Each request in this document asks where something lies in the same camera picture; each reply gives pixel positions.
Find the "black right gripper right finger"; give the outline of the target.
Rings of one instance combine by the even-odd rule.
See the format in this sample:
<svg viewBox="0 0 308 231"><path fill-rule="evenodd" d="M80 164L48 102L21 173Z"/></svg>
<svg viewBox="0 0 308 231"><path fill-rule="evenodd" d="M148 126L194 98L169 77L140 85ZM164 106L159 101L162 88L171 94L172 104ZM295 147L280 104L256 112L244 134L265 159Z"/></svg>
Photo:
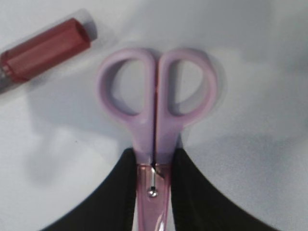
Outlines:
<svg viewBox="0 0 308 231"><path fill-rule="evenodd" d="M173 155L171 203L177 231L275 230L217 190L182 148Z"/></svg>

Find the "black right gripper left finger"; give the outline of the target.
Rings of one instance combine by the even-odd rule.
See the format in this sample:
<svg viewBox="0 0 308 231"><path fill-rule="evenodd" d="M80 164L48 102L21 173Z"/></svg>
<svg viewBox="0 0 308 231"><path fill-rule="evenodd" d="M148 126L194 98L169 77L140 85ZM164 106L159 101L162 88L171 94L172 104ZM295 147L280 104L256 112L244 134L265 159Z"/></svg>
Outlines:
<svg viewBox="0 0 308 231"><path fill-rule="evenodd" d="M130 231L136 203L137 163L125 149L106 179L45 231Z"/></svg>

